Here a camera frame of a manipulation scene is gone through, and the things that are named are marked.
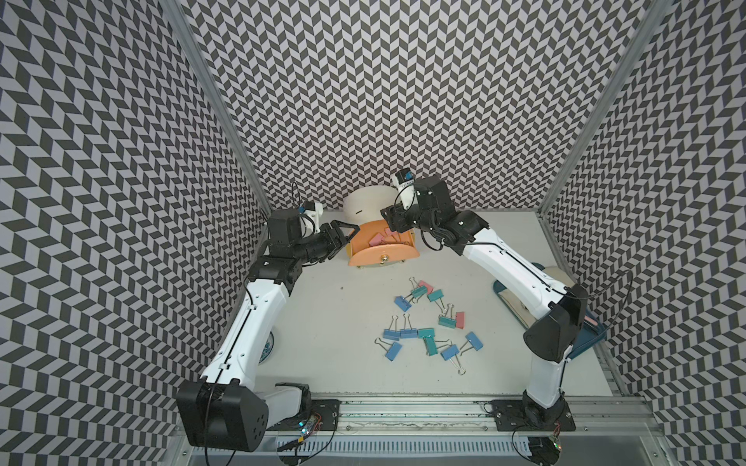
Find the pink binder clip top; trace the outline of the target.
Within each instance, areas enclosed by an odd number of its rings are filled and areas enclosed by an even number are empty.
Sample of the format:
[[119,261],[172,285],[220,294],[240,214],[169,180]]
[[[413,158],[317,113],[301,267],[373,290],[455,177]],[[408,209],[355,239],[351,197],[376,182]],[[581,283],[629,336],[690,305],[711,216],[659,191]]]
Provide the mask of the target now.
[[421,285],[424,285],[425,287],[427,287],[429,289],[429,293],[431,293],[431,292],[434,291],[434,288],[429,283],[427,283],[425,281],[418,281],[415,278],[412,278],[410,280],[410,282],[412,284],[413,289],[415,289],[416,287],[420,287]]

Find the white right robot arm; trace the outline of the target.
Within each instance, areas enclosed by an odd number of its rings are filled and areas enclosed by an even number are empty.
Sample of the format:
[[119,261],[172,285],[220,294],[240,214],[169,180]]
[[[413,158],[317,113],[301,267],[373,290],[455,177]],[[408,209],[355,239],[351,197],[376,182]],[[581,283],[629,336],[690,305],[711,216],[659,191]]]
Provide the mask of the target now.
[[584,322],[589,293],[581,285],[569,287],[553,279],[515,252],[483,217],[459,210],[441,178],[416,179],[411,170],[401,169],[392,175],[392,183],[394,202],[381,210],[390,230],[415,228],[431,235],[440,246],[491,273],[526,306],[534,323],[524,333],[532,352],[525,404],[543,411],[558,407],[565,365]]

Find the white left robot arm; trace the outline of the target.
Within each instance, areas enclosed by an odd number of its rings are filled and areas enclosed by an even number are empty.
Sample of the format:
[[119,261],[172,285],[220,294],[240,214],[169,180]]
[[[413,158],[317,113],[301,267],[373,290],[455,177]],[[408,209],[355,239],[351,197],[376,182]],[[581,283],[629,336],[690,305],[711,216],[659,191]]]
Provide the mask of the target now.
[[299,209],[278,210],[245,280],[245,296],[216,356],[196,381],[184,382],[176,402],[194,447],[253,452],[266,430],[309,411],[304,384],[256,391],[260,357],[305,266],[336,257],[361,229],[321,223]]

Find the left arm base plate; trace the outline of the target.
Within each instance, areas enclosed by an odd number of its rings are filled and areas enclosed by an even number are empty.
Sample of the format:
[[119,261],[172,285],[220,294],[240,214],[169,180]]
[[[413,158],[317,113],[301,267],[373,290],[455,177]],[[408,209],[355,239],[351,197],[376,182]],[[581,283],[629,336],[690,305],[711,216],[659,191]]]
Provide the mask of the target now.
[[341,401],[339,399],[314,399],[310,407],[295,417],[284,419],[269,427],[270,431],[300,432],[310,431],[318,426],[318,431],[331,432],[338,427]]

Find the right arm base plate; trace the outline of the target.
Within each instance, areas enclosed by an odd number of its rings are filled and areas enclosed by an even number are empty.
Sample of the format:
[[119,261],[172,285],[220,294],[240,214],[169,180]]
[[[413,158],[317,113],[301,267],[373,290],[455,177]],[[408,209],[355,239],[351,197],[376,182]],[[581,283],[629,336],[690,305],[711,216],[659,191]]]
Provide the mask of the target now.
[[574,432],[574,417],[565,398],[551,408],[543,408],[530,398],[496,399],[489,403],[497,430],[512,432],[528,430],[541,432]]

